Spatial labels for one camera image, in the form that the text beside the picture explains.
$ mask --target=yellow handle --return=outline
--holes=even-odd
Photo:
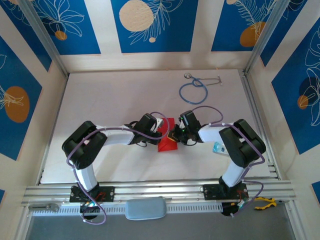
[[[255,201],[266,201],[268,203],[274,203],[276,201],[276,199],[274,199],[273,197],[272,198],[266,198],[266,197],[263,197],[263,196],[259,196],[255,199]]]
[[[255,210],[265,210],[265,209],[267,209],[267,208],[276,207],[276,206],[277,206],[277,204],[276,204],[275,202],[271,202],[271,203],[269,203],[269,204],[266,205],[266,206],[256,206],[254,209],[255,209]]]

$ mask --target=white wall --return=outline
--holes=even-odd
[[[14,239],[19,206],[26,186],[34,185],[49,141],[65,78],[53,63],[47,72],[6,13],[0,8],[0,36],[42,86],[17,161],[0,154],[0,189],[5,196],[0,206],[0,239]]]
[[[101,54],[61,56],[69,72],[243,69],[251,51],[211,52],[225,0],[199,0],[190,52],[121,53],[110,0],[85,0]]]
[[[268,123],[276,159],[283,175],[294,185],[306,216],[305,225],[311,230],[314,239],[320,236],[320,208],[311,184],[320,180],[320,145],[298,154],[271,82],[319,17],[320,1],[308,0],[266,68],[259,59],[250,75],[259,96],[263,117]]]

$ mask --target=red object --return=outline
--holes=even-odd
[[[158,128],[158,132],[162,133],[163,135],[166,134],[166,131],[168,129],[167,121],[163,119],[163,125]],[[169,130],[172,130],[175,127],[175,119],[173,117],[168,117],[169,120]],[[161,139],[160,143],[158,144],[158,152],[165,152],[165,151],[172,151],[177,150],[178,144],[175,141],[172,141],[168,138],[168,136],[165,136]]]

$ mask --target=white platform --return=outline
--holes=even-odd
[[[139,120],[145,113],[158,111],[177,121],[181,113],[196,107],[184,102],[178,94],[180,86],[190,81],[184,78],[186,72],[198,78],[220,75],[223,85],[208,86],[208,98],[203,105],[220,109],[225,123],[245,119],[256,129],[238,70],[235,69],[72,73],[41,183],[75,182],[61,147],[86,120],[100,126],[121,126]],[[202,99],[204,90],[190,86],[183,94],[197,102]],[[195,114],[201,124],[219,119],[219,115],[209,108],[197,109]],[[231,160],[212,153],[212,148],[212,143],[179,144],[176,151],[158,152],[154,145],[146,148],[136,145],[105,146],[93,168],[99,182],[219,178]],[[269,177],[268,165],[255,166],[247,176]]]

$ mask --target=purple cable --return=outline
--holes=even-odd
[[[196,109],[200,109],[200,108],[209,108],[209,109],[213,109],[213,110],[216,110],[216,111],[220,114],[221,119],[219,119],[219,120],[217,120],[217,121],[213,121],[213,122],[211,122],[210,124],[217,124],[217,123],[220,123],[220,122],[224,119],[224,115],[222,114],[222,112],[221,112],[219,109],[217,109],[217,108],[215,108],[215,107],[213,107],[213,106],[208,106],[208,105],[197,106],[197,107],[195,107],[194,109],[192,109],[191,111],[194,111],[194,110],[196,110]]]
[[[139,132],[139,131],[136,131],[134,129],[129,129],[129,128],[122,128],[122,127],[103,127],[103,128],[99,128],[99,129],[96,129],[94,130],[93,132],[89,133],[87,136],[85,136],[79,143],[77,146],[75,146],[75,148],[70,152],[70,154],[68,155],[68,157],[66,158],[66,164],[68,164],[70,167],[72,167],[72,170],[73,170],[73,174],[74,174],[74,177],[75,177],[75,180],[77,182],[77,184],[79,185],[80,189],[83,191],[83,193],[92,201],[94,202],[97,207],[103,212],[103,221],[101,222],[91,222],[91,221],[88,221],[85,219],[85,212],[82,213],[81,217],[83,219],[83,221],[87,224],[91,224],[91,225],[102,225],[106,222],[107,220],[107,213],[106,211],[103,209],[103,207],[92,197],[90,196],[90,194],[87,192],[87,190],[84,188],[84,186],[80,183],[80,180],[78,178],[78,175],[77,175],[77,172],[76,172],[76,168],[73,164],[70,163],[70,158],[72,157],[72,155],[80,148],[80,146],[87,140],[89,139],[92,135],[98,133],[98,132],[101,132],[101,131],[112,131],[112,130],[122,130],[122,131],[127,131],[127,132],[132,132],[132,133],[137,133],[141,136],[144,136],[148,139],[152,139],[152,140],[160,140],[160,139],[163,139],[164,137],[166,137],[169,133],[169,128],[170,128],[170,124],[169,124],[169,120],[168,118],[162,114],[161,112],[158,112],[158,111],[153,111],[150,113],[151,115],[153,114],[159,114],[161,115],[165,120],[166,120],[166,123],[167,123],[167,130],[166,130],[166,133],[160,137],[152,137],[152,136],[148,136],[142,132]]]
[[[258,156],[261,158],[261,161],[259,162],[254,162],[252,164],[250,164],[246,170],[243,172],[243,174],[241,175],[240,179],[244,179],[245,176],[247,175],[247,173],[249,172],[250,168],[252,166],[255,166],[255,165],[259,165],[259,164],[263,164],[265,163],[265,158],[264,156],[261,154],[261,152],[259,152],[259,150],[250,142],[250,140],[238,129],[236,128],[235,126],[231,125],[231,124],[214,124],[214,125],[210,125],[210,127],[231,127],[233,128],[238,134],[240,134],[240,136],[249,144],[249,146],[256,152],[256,154],[258,154]],[[241,209],[241,211],[237,211],[233,216],[236,216],[239,214],[239,212],[242,212],[248,205],[250,205],[258,196],[259,194],[263,191],[264,189],[264,184],[262,182],[259,182],[259,181],[248,181],[248,180],[244,180],[243,182],[245,183],[251,183],[251,184],[261,184],[261,189],[258,191],[258,193],[246,204],[243,206],[243,208]]]

